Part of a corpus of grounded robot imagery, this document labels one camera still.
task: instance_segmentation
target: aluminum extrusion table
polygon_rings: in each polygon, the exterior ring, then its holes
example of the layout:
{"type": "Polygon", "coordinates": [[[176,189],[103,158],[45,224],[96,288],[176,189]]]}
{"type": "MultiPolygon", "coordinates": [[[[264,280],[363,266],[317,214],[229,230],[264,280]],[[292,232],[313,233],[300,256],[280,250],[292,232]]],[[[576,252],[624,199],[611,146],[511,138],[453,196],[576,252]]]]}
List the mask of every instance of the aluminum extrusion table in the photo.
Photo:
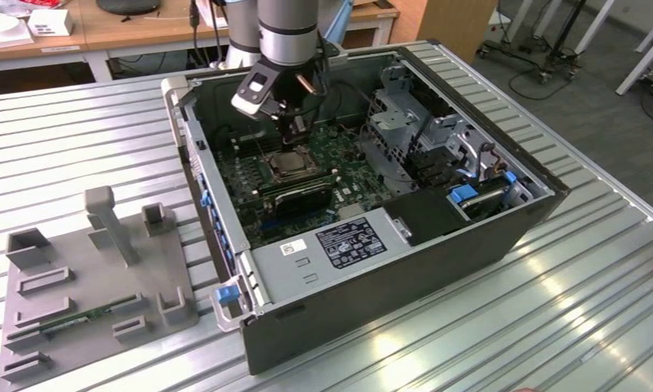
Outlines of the aluminum extrusion table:
{"type": "Polygon", "coordinates": [[[7,233],[176,211],[200,324],[29,390],[653,390],[653,209],[441,47],[409,49],[573,188],[489,268],[259,376],[208,301],[217,281],[169,131],[160,77],[0,96],[0,326],[7,233]]]}

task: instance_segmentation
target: wooden desk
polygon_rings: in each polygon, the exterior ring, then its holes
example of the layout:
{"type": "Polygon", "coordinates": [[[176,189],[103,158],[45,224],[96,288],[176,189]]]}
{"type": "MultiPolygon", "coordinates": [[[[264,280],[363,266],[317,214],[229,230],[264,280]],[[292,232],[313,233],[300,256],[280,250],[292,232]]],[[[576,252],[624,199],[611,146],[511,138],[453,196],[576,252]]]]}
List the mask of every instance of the wooden desk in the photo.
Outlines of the wooden desk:
{"type": "MultiPolygon", "coordinates": [[[[72,0],[68,9],[75,16],[75,34],[71,37],[35,38],[32,45],[0,49],[0,70],[84,61],[89,64],[97,82],[111,81],[108,60],[193,48],[193,31],[188,25],[188,0],[163,0],[157,12],[133,16],[121,22],[123,16],[99,9],[96,0],[72,0]],[[52,47],[80,47],[60,53],[43,53],[52,47]]],[[[396,9],[380,9],[373,4],[353,9],[348,31],[375,29],[372,45],[389,41],[396,9]]],[[[219,29],[221,45],[229,45],[228,29],[219,29]]],[[[199,46],[216,46],[212,28],[201,21],[199,46]]]]}
{"type": "Polygon", "coordinates": [[[87,51],[85,30],[80,0],[65,5],[73,18],[73,33],[68,37],[33,37],[35,43],[0,49],[0,70],[65,64],[84,61],[87,51]]]}
{"type": "MultiPolygon", "coordinates": [[[[188,0],[163,0],[163,6],[157,11],[132,16],[128,22],[121,22],[124,17],[99,8],[95,0],[80,0],[89,50],[191,41],[193,31],[188,25],[188,4],[188,0]]],[[[220,37],[229,35],[227,28],[219,29],[217,32],[220,37]]],[[[213,29],[205,26],[201,19],[199,40],[215,37],[213,29]]]]}

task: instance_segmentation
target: green circuit board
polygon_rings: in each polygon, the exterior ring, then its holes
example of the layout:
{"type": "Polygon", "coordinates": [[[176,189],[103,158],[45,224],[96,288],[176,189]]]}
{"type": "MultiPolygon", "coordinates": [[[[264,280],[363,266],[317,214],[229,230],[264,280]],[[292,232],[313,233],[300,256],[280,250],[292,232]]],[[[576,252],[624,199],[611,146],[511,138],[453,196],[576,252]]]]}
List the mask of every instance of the green circuit board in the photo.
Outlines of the green circuit board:
{"type": "Polygon", "coordinates": [[[347,217],[344,214],[369,211],[392,197],[389,189],[377,179],[377,173],[357,146],[357,134],[343,127],[317,127],[309,141],[285,151],[259,154],[220,154],[219,168],[252,247],[281,241],[347,217]],[[287,178],[276,174],[280,157],[300,156],[299,175],[287,178]],[[277,219],[275,205],[292,192],[320,189],[331,194],[329,206],[291,219],[277,219]]]}

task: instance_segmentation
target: floor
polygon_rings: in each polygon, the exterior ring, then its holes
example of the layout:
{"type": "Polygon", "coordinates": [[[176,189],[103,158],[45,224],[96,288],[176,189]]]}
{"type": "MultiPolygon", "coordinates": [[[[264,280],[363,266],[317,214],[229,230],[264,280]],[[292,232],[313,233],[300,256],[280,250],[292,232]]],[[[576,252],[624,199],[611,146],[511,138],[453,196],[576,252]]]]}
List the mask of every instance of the floor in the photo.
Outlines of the floor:
{"type": "MultiPolygon", "coordinates": [[[[521,0],[503,0],[503,13],[513,16],[520,3],[521,0]]],[[[525,18],[528,26],[537,18],[543,5],[544,1],[535,2],[525,18]]],[[[549,42],[556,40],[571,7],[567,2],[561,5],[545,33],[549,42]]],[[[592,18],[592,14],[584,11],[567,47],[576,47],[592,18]]],[[[525,28],[519,32],[516,42],[528,35],[529,29],[525,28]]],[[[508,88],[508,80],[531,68],[527,63],[501,53],[491,53],[485,59],[477,58],[472,66],[653,206],[653,121],[641,109],[643,88],[635,86],[625,96],[615,94],[621,80],[639,62],[640,54],[633,48],[643,37],[616,25],[605,24],[581,56],[584,68],[576,79],[543,101],[528,100],[508,88]]],[[[524,95],[545,96],[564,83],[564,78],[555,78],[543,86],[535,79],[520,77],[513,85],[524,95]]],[[[653,114],[649,96],[644,105],[653,114]]]]}

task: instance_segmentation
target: barcode sticker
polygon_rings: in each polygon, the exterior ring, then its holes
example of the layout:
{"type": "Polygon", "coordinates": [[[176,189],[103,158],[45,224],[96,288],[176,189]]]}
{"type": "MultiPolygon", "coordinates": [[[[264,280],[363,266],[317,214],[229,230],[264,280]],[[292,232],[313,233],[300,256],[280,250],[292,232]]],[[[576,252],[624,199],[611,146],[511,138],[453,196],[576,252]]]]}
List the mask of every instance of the barcode sticker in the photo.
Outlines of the barcode sticker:
{"type": "Polygon", "coordinates": [[[41,49],[43,53],[52,53],[55,51],[79,51],[80,45],[73,45],[71,47],[45,47],[41,49]]]}
{"type": "Polygon", "coordinates": [[[307,249],[307,244],[304,239],[299,239],[291,243],[284,243],[281,245],[281,253],[284,256],[292,255],[296,252],[304,251],[307,249]]]}

